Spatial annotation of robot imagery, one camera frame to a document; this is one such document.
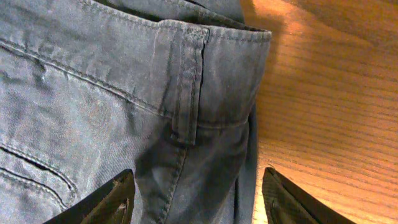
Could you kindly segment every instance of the faded denim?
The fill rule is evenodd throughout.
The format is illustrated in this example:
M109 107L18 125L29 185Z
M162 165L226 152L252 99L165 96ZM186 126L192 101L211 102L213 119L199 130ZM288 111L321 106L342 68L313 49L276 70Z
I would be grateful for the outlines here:
M2 222L132 169L132 223L250 223L271 33L206 0L100 2L0 1Z

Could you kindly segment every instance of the pants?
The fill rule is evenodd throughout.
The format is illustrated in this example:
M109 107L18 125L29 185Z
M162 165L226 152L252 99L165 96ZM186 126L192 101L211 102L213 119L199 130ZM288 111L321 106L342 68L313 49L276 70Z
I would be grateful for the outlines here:
M238 2L0 8L2 222L42 223L132 169L132 223L251 223L271 33Z

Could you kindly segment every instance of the gray jeans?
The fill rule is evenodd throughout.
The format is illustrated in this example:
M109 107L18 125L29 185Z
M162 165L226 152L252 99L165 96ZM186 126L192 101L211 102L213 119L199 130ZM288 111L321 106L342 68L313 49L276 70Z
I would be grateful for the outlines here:
M250 223L271 33L236 2L99 2L0 1L1 221L132 169L132 223Z

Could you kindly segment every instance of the black denim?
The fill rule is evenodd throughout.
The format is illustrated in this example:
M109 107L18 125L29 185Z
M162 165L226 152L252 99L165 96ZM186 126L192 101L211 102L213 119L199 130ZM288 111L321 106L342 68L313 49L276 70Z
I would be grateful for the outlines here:
M0 1L2 222L132 169L132 223L250 223L271 33L211 1L100 2Z

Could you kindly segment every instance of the brown wood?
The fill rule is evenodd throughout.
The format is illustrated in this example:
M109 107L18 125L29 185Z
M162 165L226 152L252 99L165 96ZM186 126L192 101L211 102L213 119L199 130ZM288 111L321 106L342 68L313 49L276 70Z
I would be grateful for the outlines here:
M398 1L242 1L273 31L257 97L253 223L275 167L356 223L398 223Z

